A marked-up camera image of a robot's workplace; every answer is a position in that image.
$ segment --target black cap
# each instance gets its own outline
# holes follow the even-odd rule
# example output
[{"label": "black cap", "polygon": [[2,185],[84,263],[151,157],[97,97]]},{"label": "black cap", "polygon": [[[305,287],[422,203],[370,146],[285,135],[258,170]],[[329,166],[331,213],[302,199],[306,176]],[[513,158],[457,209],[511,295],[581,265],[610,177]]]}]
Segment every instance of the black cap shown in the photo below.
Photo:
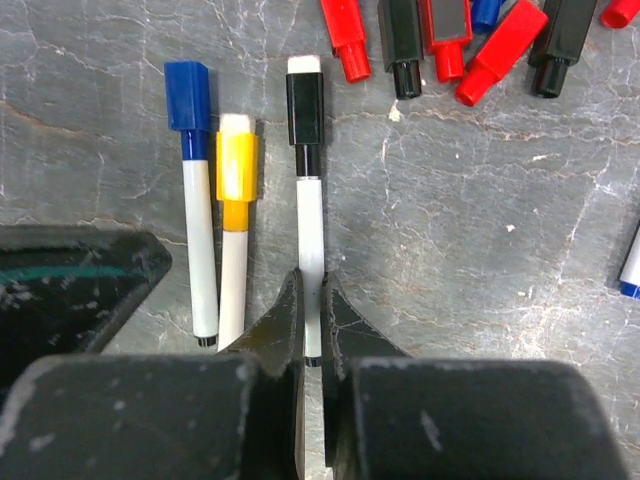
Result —
[{"label": "black cap", "polygon": [[378,22],[384,69],[393,71],[396,97],[406,100],[419,96],[423,52],[417,0],[380,0]]},{"label": "black cap", "polygon": [[597,0],[547,0],[549,23],[533,44],[529,65],[536,68],[532,92],[556,98],[569,67],[580,60]]},{"label": "black cap", "polygon": [[324,87],[320,59],[314,55],[291,57],[288,72],[287,120],[289,144],[296,147],[296,175],[319,177],[320,146],[324,143]]}]

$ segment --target eraser cap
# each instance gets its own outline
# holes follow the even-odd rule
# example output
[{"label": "eraser cap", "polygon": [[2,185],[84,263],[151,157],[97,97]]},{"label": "eraser cap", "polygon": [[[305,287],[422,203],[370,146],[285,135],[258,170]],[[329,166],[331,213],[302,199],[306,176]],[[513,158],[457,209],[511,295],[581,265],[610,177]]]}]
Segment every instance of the eraser cap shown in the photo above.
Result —
[{"label": "eraser cap", "polygon": [[289,57],[287,60],[287,74],[320,73],[322,66],[318,55],[300,55]]},{"label": "eraser cap", "polygon": [[640,298],[640,287],[627,282],[620,282],[620,293],[626,297]]},{"label": "eraser cap", "polygon": [[223,113],[220,115],[220,131],[231,135],[256,133],[256,121],[249,115]]},{"label": "eraser cap", "polygon": [[209,70],[200,62],[164,64],[167,114],[171,130],[211,131]]}]

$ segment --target red cap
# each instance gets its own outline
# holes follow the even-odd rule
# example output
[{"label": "red cap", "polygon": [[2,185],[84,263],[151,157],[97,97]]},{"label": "red cap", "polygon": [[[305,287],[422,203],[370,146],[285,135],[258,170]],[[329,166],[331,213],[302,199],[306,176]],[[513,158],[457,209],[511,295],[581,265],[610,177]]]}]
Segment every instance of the red cap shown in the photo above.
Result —
[{"label": "red cap", "polygon": [[349,83],[371,76],[365,42],[367,39],[358,0],[320,0],[331,45],[342,60]]},{"label": "red cap", "polygon": [[434,48],[436,73],[440,83],[454,82],[464,77],[464,53],[461,43],[449,43]]},{"label": "red cap", "polygon": [[357,83],[371,76],[371,67],[364,41],[337,47],[336,52],[342,60],[342,68],[347,82]]},{"label": "red cap", "polygon": [[549,21],[529,0],[520,0],[469,64],[456,98],[472,107],[502,80]]},{"label": "red cap", "polygon": [[441,83],[464,76],[463,49],[473,38],[469,0],[421,0],[427,53]]},{"label": "red cap", "polygon": [[602,12],[600,20],[605,27],[624,28],[640,12],[640,0],[613,0]]}]

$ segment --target gray marble surface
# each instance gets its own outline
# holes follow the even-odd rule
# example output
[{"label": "gray marble surface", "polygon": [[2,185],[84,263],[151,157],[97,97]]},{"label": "gray marble surface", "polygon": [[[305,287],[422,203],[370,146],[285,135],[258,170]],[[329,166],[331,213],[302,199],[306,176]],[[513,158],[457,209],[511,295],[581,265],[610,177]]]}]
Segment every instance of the gray marble surface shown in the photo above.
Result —
[{"label": "gray marble surface", "polygon": [[[361,2],[374,76],[348,86],[316,0],[3,0],[0,222],[149,229],[174,267],[108,351],[196,352],[163,62],[204,62],[219,110],[259,119],[253,321],[297,258],[286,58],[322,54],[327,258],[351,301],[417,356],[576,365],[640,478],[640,302],[614,289],[640,219],[640,31],[594,24],[556,101],[527,94],[521,62],[467,109],[428,59],[424,95],[396,104],[375,3]],[[320,479],[318,372],[308,385]]]}]

